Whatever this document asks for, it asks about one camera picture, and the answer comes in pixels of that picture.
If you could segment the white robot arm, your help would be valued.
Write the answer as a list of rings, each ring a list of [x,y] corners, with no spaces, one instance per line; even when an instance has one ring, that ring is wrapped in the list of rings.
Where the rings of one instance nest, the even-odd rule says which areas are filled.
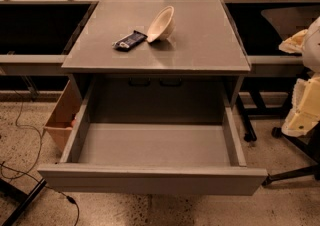
[[[308,80],[298,78],[293,88],[292,108],[281,131],[288,136],[306,135],[320,122],[320,17],[279,45],[288,53],[301,53],[305,67],[313,72]]]

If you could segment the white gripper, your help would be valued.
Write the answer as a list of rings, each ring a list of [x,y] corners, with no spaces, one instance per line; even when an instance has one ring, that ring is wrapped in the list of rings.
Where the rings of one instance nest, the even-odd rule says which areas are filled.
[[[301,30],[282,41],[278,48],[286,53],[301,53],[307,30]],[[320,75],[308,80],[298,79],[293,91],[293,110],[281,127],[283,134],[291,137],[305,136],[320,121]]]

